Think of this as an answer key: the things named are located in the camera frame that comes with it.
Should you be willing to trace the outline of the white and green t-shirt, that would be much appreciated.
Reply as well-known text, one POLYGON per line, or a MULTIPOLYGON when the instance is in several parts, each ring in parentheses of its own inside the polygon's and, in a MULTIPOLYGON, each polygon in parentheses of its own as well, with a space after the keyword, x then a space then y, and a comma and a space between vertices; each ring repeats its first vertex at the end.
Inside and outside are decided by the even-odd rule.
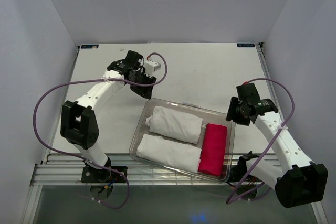
POLYGON ((145 123, 149 131, 185 143, 197 144, 203 119, 190 113, 156 106, 145 123))

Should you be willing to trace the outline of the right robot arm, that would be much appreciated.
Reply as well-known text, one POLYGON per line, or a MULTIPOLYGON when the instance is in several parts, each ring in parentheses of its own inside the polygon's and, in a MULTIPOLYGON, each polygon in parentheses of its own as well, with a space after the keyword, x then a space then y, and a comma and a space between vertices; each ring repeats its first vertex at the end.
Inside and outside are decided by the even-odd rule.
POLYGON ((292 208, 324 197, 328 170, 323 164, 316 164, 296 143, 287 128, 287 122, 294 110, 281 119, 277 106, 271 99, 261 99, 252 80, 237 86, 237 96, 232 97, 227 112, 227 121, 239 125, 253 124, 268 142, 260 154, 249 152, 237 163, 239 181, 227 199, 231 204, 253 192, 253 189, 238 194, 246 180, 256 177, 268 185, 285 208, 292 208))

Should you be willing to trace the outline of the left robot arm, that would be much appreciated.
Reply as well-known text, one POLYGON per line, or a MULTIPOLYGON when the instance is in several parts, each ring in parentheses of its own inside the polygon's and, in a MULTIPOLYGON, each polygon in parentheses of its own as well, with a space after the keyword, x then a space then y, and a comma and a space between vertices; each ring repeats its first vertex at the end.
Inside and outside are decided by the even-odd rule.
POLYGON ((60 135, 79 150, 87 160, 86 168, 96 180, 105 182, 111 177, 111 161, 97 142, 98 113, 127 81, 131 82, 130 89, 134 93, 150 99, 152 85, 156 82, 153 73, 160 67, 158 62, 130 50, 124 59, 107 67, 101 82, 76 101, 66 101, 62 105, 60 135))

